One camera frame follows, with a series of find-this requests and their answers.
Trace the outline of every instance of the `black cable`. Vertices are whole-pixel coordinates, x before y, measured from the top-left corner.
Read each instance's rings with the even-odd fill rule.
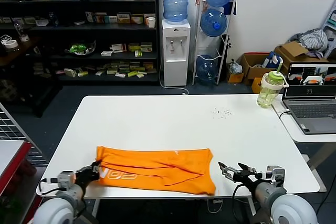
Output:
[[[42,191],[42,189],[41,189],[41,182],[47,182],[47,179],[46,178],[44,178],[44,179],[42,179],[42,180],[40,180],[40,182],[38,183],[38,189],[40,190],[40,191]]]
[[[46,195],[46,194],[50,194],[51,192],[53,191],[65,191],[66,189],[65,188],[54,188],[50,191],[47,191],[46,193],[41,193],[42,195]]]
[[[85,200],[82,199],[82,202],[83,202],[83,204],[84,204],[84,207],[83,207],[83,208],[76,214],[75,219],[77,219],[79,216],[81,216],[82,213],[86,210],[87,205],[86,205]]]
[[[327,200],[327,198],[328,198],[328,196],[329,196],[329,194],[330,194],[330,192],[331,192],[331,190],[332,190],[332,187],[333,187],[333,185],[334,185],[334,183],[335,183],[335,179],[336,179],[336,174],[335,174],[335,176],[334,176],[334,179],[332,180],[332,183],[331,183],[329,192],[327,193],[327,195],[325,196],[324,200],[321,202],[319,208],[318,208],[317,211],[316,211],[316,216],[319,214],[319,211],[320,211],[322,205],[323,205],[324,202]]]
[[[279,115],[279,119],[281,119],[281,116],[282,116],[283,114],[288,114],[288,115],[290,115],[290,114],[291,114],[291,112],[290,112],[290,111],[285,111],[285,112],[282,112],[282,113]]]
[[[235,219],[238,223],[244,224],[242,221],[240,221],[237,218],[236,213],[235,213],[235,206],[234,206],[236,192],[237,192],[238,188],[241,187],[241,186],[244,186],[244,185],[240,184],[240,185],[236,186],[235,190],[233,191],[233,194],[232,194],[232,213],[233,213],[233,216],[235,217]]]

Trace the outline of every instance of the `white table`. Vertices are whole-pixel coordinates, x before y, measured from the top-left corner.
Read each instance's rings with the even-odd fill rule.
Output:
[[[236,168],[241,162],[262,171],[267,165],[279,165],[286,169],[288,193],[317,192],[318,182],[276,113],[272,108],[260,108],[256,99],[254,94],[85,97],[43,177],[91,164],[97,146],[136,151],[210,148],[215,197],[231,197],[237,185],[224,178],[218,161]],[[43,191],[53,188],[56,186],[43,185]],[[250,193],[240,188],[237,196]],[[86,192],[86,198],[96,199],[193,197],[206,195],[95,183]]]
[[[282,95],[276,97],[272,106],[276,113],[286,109],[281,101]],[[322,143],[324,144],[317,153],[308,161],[311,170],[315,170],[336,150],[336,134],[305,135],[291,115],[283,114],[281,121],[284,124],[291,138],[297,143]]]

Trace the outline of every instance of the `orange cloth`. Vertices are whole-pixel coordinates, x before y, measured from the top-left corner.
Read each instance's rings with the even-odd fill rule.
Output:
[[[106,186],[214,195],[209,149],[190,151],[123,151],[97,147],[99,183]]]

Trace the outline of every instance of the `red table edge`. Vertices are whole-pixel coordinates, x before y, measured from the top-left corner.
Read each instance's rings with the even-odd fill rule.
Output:
[[[16,152],[15,156],[3,172],[0,177],[0,196],[2,192],[5,190],[6,186],[8,185],[10,179],[14,175],[15,171],[18,169],[19,165],[21,164],[22,160],[26,157],[29,149],[31,148],[31,144],[28,142],[24,142],[20,149]]]

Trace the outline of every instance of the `plastic drink bottle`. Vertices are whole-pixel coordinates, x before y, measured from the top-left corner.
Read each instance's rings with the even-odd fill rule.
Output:
[[[280,64],[276,71],[264,74],[261,80],[261,89],[257,103],[262,108],[270,107],[275,97],[280,93],[280,90],[284,87],[288,87],[284,76],[279,72],[281,66],[282,64]]]

